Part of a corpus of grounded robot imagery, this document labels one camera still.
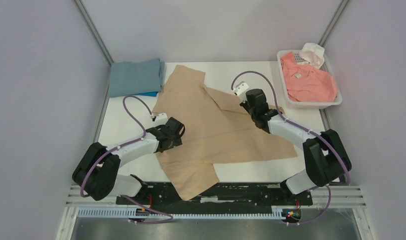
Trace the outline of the beige t shirt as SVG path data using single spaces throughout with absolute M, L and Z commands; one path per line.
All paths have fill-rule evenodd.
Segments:
M 177 65 L 153 109 L 185 126 L 180 146 L 156 153 L 163 172 L 185 201 L 219 182 L 215 164 L 297 156 L 293 143 L 257 128 L 237 96 L 209 88 L 204 81 L 204 72 Z

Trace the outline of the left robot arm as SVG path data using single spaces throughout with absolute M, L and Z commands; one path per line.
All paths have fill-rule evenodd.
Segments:
M 109 146 L 95 142 L 88 147 L 72 174 L 72 180 L 81 188 L 81 196 L 100 201 L 113 194 L 126 195 L 135 204 L 146 201 L 144 182 L 134 175 L 119 174 L 119 169 L 140 157 L 182 145 L 185 133 L 183 123 L 164 113 L 154 117 L 153 122 L 156 126 L 146 129 L 141 136 Z

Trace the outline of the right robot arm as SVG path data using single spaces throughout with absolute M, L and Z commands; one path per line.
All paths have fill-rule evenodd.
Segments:
M 292 204 L 300 193 L 323 187 L 351 170 L 351 162 L 336 131 L 315 132 L 291 123 L 281 111 L 270 109 L 261 89 L 248 90 L 241 86 L 233 92 L 257 128 L 282 137 L 303 151 L 304 170 L 280 184 L 279 196 L 284 203 Z

